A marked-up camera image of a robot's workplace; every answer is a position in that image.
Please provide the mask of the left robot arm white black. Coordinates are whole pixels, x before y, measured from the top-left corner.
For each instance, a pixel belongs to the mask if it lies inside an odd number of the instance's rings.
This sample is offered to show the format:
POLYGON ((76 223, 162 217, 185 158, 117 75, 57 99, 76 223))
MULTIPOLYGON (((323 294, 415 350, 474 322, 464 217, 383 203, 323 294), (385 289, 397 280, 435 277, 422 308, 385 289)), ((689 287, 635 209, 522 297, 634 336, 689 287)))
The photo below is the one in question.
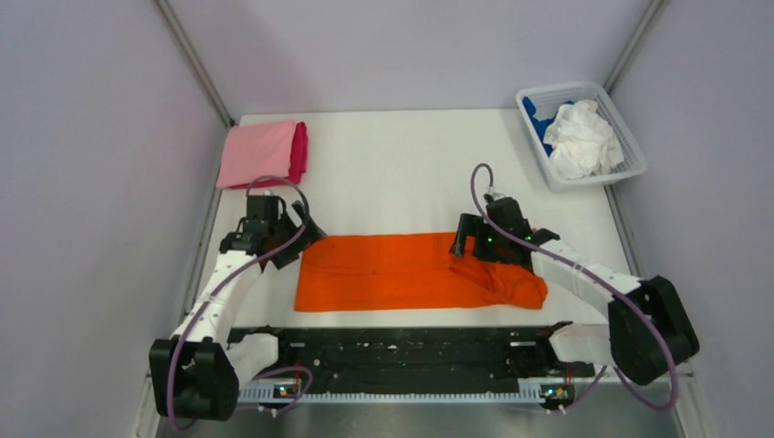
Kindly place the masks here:
POLYGON ((281 377, 292 352, 274 335, 253 334, 229 344, 229 335, 250 288, 266 265, 281 269, 325 238, 301 195, 294 203, 272 193, 249 195, 246 213, 220 241, 215 264, 191 312, 167 339, 149 351, 157 412, 179 419, 225 421, 239 392, 262 370, 281 377))

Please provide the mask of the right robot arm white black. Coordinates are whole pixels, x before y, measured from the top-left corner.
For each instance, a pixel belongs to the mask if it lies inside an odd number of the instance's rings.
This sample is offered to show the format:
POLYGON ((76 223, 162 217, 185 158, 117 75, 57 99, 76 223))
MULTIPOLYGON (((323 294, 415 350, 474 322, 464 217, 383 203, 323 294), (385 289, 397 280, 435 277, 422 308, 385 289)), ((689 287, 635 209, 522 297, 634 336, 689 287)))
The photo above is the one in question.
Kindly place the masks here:
POLYGON ((693 358, 700 342, 674 284, 617 272, 572 249, 545 228, 534 230, 510 197, 486 199, 486 210, 461 214, 450 248, 496 267, 522 267, 594 308, 601 324, 556 328, 535 351, 538 369, 559 376, 572 362, 614 367, 648 385, 693 358))

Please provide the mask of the orange t shirt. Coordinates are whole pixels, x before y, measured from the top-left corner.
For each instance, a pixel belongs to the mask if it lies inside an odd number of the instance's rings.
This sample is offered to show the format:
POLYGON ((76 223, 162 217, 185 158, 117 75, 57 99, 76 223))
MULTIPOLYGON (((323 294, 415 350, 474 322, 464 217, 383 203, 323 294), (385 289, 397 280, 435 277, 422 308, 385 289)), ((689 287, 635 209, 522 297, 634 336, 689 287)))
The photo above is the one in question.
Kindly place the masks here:
POLYGON ((334 235, 301 257, 295 309, 321 313, 508 305, 537 310, 549 290, 521 266, 457 257, 453 233, 334 235))

